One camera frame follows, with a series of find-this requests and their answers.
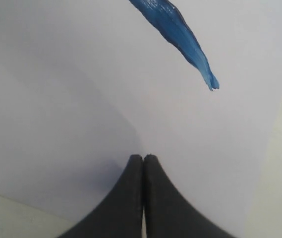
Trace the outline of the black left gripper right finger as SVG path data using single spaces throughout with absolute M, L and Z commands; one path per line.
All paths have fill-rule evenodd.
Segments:
M 231 238 L 198 212 L 172 184 L 157 156 L 143 164 L 146 235 L 149 238 Z

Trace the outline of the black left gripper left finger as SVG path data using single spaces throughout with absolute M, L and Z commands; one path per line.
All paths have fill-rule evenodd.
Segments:
M 118 181 L 78 224 L 61 238 L 140 238 L 143 218 L 143 160 L 131 155 Z

